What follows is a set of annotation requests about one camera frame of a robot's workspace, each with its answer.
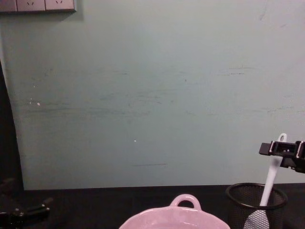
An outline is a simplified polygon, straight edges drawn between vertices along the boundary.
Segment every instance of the power outlet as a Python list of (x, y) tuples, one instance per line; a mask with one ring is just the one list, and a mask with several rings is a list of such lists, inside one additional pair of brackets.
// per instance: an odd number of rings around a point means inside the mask
[(74, 10), (74, 0), (45, 0), (47, 10)]
[(0, 0), (0, 12), (15, 12), (17, 11), (16, 1)]
[(18, 11), (45, 11), (44, 0), (17, 0)]

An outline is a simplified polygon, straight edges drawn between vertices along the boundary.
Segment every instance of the pink bowl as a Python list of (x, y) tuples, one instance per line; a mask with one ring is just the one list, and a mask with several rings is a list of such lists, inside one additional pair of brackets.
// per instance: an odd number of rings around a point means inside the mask
[[(194, 208), (178, 207), (187, 200)], [(230, 229), (216, 216), (201, 210), (196, 197), (184, 194), (176, 197), (170, 206), (146, 210), (127, 220), (120, 229)]]

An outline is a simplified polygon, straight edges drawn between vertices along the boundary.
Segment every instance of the mesh pencil holder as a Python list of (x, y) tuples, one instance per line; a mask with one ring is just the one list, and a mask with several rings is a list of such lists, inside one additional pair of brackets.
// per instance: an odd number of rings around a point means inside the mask
[[(228, 225), (231, 229), (253, 229), (245, 224), (251, 214), (257, 220), (257, 229), (282, 229), (288, 198), (284, 192), (272, 188), (267, 206), (259, 206), (263, 191), (264, 185), (255, 183), (241, 183), (227, 188), (226, 195), (230, 199)], [(267, 223), (266, 219), (260, 220), (262, 214), (267, 217)]]

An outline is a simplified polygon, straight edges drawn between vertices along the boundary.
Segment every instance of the white spoon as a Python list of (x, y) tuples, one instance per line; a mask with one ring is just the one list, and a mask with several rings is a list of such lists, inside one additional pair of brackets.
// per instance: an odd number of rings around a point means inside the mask
[[(278, 142), (287, 142), (287, 134), (282, 133), (278, 137)], [(281, 165), (283, 158), (281, 156), (273, 156), (269, 167), (269, 172), (261, 199), (260, 206), (267, 206), (273, 183), (275, 181), (276, 173)], [(269, 221), (264, 210), (256, 210), (248, 216), (244, 229), (269, 229)]]

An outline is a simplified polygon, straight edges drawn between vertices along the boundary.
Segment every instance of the bowl handle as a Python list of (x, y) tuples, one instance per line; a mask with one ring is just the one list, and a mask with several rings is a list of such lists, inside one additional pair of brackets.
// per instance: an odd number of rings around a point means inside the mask
[(194, 205), (194, 209), (201, 210), (201, 206), (196, 197), (190, 194), (183, 194), (177, 196), (171, 203), (170, 206), (177, 207), (182, 201), (190, 201)]

